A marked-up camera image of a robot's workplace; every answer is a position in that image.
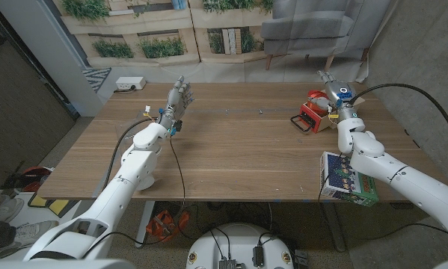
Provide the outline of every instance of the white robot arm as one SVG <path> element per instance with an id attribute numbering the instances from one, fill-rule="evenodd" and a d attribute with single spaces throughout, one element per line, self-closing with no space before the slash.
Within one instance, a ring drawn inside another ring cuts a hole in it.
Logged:
<path id="1" fill-rule="evenodd" d="M 319 74 L 330 99 L 326 105 L 337 109 L 338 148 L 344 154 L 352 154 L 350 165 L 358 172 L 389 184 L 448 231 L 448 186 L 386 153 L 372 132 L 364 132 L 363 120 L 350 103 L 355 97 L 352 87 L 335 80 L 328 72 Z M 325 104 L 324 100 L 310 101 L 319 106 Z"/>
<path id="2" fill-rule="evenodd" d="M 159 143 L 171 136 L 174 126 L 181 123 L 180 118 L 192 102 L 190 84 L 183 82 L 181 76 L 170 90 L 167 106 L 157 121 L 134 136 L 134 143 L 121 158 L 120 169 L 93 205 L 79 217 L 44 234 L 28 251 L 25 261 L 106 257 L 112 240 L 107 235 L 117 228 L 134 192 L 154 183 L 152 172 L 161 152 Z"/>

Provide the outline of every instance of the metal table leg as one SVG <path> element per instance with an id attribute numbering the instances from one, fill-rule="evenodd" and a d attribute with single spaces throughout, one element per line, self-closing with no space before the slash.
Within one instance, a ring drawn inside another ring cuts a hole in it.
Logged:
<path id="1" fill-rule="evenodd" d="M 139 230 L 137 232 L 137 237 L 135 240 L 139 242 L 144 242 L 144 238 L 146 236 L 146 226 L 152 217 L 152 211 L 154 209 L 154 204 L 156 201 L 146 201 L 144 206 L 144 210 L 142 212 L 141 224 L 139 224 Z M 142 247 L 141 244 L 135 243 L 135 247 Z"/>
<path id="2" fill-rule="evenodd" d="M 323 212 L 330 226 L 332 241 L 337 251 L 346 251 L 345 240 L 343 239 L 343 230 L 337 216 L 337 210 L 332 202 L 323 203 Z"/>

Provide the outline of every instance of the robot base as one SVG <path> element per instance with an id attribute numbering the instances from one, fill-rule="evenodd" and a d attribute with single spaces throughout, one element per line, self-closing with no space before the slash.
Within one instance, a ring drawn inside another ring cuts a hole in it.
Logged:
<path id="1" fill-rule="evenodd" d="M 240 267 L 233 265 L 228 268 L 255 268 L 252 260 L 254 248 L 257 246 L 260 235 L 269 231 L 248 223 L 228 223 L 219 226 L 219 229 L 229 236 L 231 259 L 235 259 L 236 264 L 241 264 Z M 222 250 L 222 254 L 228 259 L 229 244 L 227 243 L 227 237 L 217 229 L 213 229 L 212 232 Z M 262 236 L 261 242 L 267 241 L 270 237 L 270 234 Z M 264 265 L 260 268 L 293 269 L 290 257 L 290 251 L 285 243 L 279 238 L 274 238 L 263 245 Z M 219 269 L 219 261 L 221 261 L 221 254 L 217 244 L 212 234 L 207 232 L 192 245 L 188 252 L 185 268 Z"/>

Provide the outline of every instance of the wooden table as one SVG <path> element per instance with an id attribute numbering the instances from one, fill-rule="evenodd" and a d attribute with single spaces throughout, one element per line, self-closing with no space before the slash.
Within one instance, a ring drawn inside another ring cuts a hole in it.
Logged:
<path id="1" fill-rule="evenodd" d="M 151 115 L 165 106 L 171 84 L 114 94 L 76 141 L 38 194 L 49 199 L 89 200 L 102 186 L 117 142 L 116 126 L 136 118 L 150 105 Z M 195 101 L 173 138 L 185 180 L 185 199 L 202 201 L 316 201 L 319 159 L 338 152 L 337 130 L 302 133 L 289 118 L 299 112 L 308 90 L 319 83 L 193 84 Z M 358 90 L 364 85 L 355 84 Z M 424 173 L 448 181 L 371 93 L 359 116 L 386 151 Z M 117 172 L 119 161 L 114 166 Z M 134 194 L 143 200 L 181 200 L 182 183 L 169 142 L 154 171 L 154 185 Z M 405 200 L 376 182 L 380 201 Z"/>

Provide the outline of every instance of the white power strip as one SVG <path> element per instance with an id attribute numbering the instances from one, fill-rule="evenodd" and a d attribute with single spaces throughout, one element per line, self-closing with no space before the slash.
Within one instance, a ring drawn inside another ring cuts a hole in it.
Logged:
<path id="1" fill-rule="evenodd" d="M 116 81 L 117 88 L 119 90 L 129 90 L 132 85 L 136 90 L 142 90 L 146 84 L 144 77 L 120 77 Z"/>

